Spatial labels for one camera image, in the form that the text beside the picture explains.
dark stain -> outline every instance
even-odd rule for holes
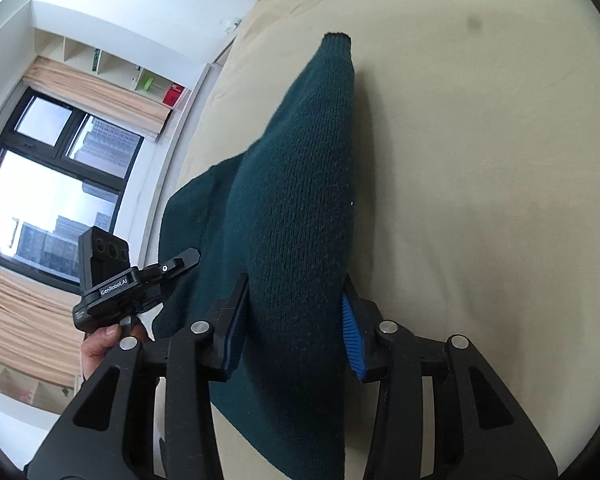
[[[466,28],[472,34],[478,34],[482,30],[482,20],[477,14],[469,14],[466,17]]]

peach curtain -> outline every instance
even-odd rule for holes
[[[34,90],[151,139],[160,134],[171,111],[166,105],[45,57],[36,58],[23,81]]]
[[[0,363],[74,387],[82,333],[71,310],[79,297],[0,267]]]

window pane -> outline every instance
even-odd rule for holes
[[[108,230],[118,196],[12,152],[0,165],[0,252],[79,283],[78,236]]]
[[[34,97],[20,118],[16,131],[53,146],[70,115],[71,110]]]
[[[124,178],[140,136],[89,116],[69,146],[67,155],[100,171]]]

sweater cuff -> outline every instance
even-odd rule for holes
[[[319,52],[324,56],[339,56],[349,59],[351,38],[342,32],[329,32],[322,38]]]

dark green knit fabric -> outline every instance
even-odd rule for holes
[[[160,231],[161,261],[188,247],[201,258],[163,291],[157,338],[203,319],[248,273],[242,360],[227,384],[211,384],[211,397],[294,480],[344,477],[340,296],[354,219],[353,79],[349,38],[328,34],[262,138],[179,190]]]

